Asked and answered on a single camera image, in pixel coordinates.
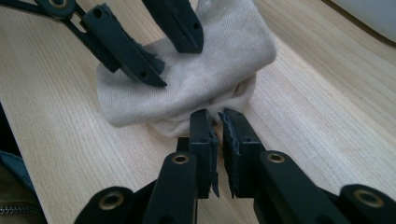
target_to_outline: light wood surface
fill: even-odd
[[[141,1],[106,2],[138,42],[163,36]],[[264,145],[333,193],[361,183],[396,199],[395,45],[323,1],[255,2],[278,46],[244,111]],[[98,61],[60,23],[0,7],[0,55],[0,100],[49,223],[73,223],[103,188],[144,187],[176,149],[147,124],[106,122]],[[219,159],[221,197],[199,202],[198,223],[257,223],[227,178]]]

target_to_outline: wood grain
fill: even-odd
[[[106,2],[138,42],[163,36],[141,1]],[[331,192],[362,183],[396,199],[396,48],[322,1],[255,3],[278,46],[244,111],[265,146]],[[73,223],[103,188],[142,188],[175,150],[147,124],[106,122],[98,61],[60,23],[0,7],[0,55],[0,100],[49,223]],[[199,203],[198,222],[257,223],[227,178],[219,160],[221,197]]]

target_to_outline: beige towel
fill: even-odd
[[[189,131],[190,114],[206,108],[215,121],[224,108],[241,111],[251,97],[258,70],[271,63],[276,48],[252,0],[200,0],[204,28],[201,54],[180,54],[168,38],[146,49],[165,62],[165,88],[132,80],[120,70],[97,69],[98,98],[114,126],[149,122],[166,136]]]

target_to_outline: wooden table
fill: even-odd
[[[106,2],[138,42],[163,36],[141,1]],[[278,54],[244,113],[268,149],[291,155],[320,187],[361,183],[396,199],[395,44],[326,3],[256,0]],[[175,150],[176,138],[147,124],[106,122],[98,61],[60,23],[0,7],[0,55],[0,100],[49,223],[74,222],[103,188],[144,187]],[[227,178],[219,160],[221,198],[199,202],[198,222],[257,222]]]

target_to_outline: cloth fold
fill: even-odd
[[[205,35],[201,54],[180,54],[168,38],[146,46],[165,62],[165,88],[147,86],[97,69],[98,99],[114,126],[140,122],[167,136],[189,131],[190,114],[206,108],[219,121],[224,108],[242,110],[255,74],[276,57],[270,31],[252,0],[200,0],[196,9]]]

